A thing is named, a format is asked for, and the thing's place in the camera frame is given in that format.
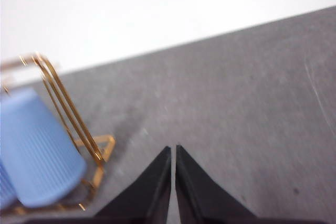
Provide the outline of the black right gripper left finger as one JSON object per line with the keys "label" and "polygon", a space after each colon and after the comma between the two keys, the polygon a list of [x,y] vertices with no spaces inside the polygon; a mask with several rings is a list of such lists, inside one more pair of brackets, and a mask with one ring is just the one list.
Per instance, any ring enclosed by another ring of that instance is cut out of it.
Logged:
{"label": "black right gripper left finger", "polygon": [[171,148],[160,151],[140,176],[95,216],[106,219],[166,219],[171,194]]}

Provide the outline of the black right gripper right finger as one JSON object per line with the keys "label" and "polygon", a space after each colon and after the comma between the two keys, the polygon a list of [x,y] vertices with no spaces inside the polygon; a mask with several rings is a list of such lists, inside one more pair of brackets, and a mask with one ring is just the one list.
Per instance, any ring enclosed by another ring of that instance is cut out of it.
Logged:
{"label": "black right gripper right finger", "polygon": [[181,219],[256,218],[212,180],[182,145],[176,146],[175,189]]}

